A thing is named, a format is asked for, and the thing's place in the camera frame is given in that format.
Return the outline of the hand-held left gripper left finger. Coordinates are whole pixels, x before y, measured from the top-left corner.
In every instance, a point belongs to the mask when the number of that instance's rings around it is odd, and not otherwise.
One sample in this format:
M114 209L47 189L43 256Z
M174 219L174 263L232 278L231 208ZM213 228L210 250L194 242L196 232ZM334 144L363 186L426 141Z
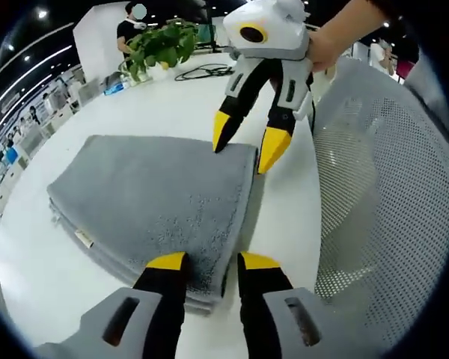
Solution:
M35 349L39 358L174 358L185 316L189 255L151 260L131 288L82 315L76 333Z

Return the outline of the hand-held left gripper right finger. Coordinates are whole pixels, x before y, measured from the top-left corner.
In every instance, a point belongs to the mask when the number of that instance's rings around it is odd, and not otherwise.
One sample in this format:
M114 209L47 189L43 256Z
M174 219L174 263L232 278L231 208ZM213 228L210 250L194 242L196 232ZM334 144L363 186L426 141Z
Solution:
M237 254L240 320L250 358L361 358L363 343L270 257Z

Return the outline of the person's right hand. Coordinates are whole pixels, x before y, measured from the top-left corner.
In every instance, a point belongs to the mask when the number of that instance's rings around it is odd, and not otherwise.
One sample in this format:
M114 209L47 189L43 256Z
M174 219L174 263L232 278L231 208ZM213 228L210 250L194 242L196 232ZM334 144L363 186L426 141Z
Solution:
M347 30L341 25L328 23L316 31L309 31L308 34L310 43L306 56L312 62L314 73L332 67L352 45Z

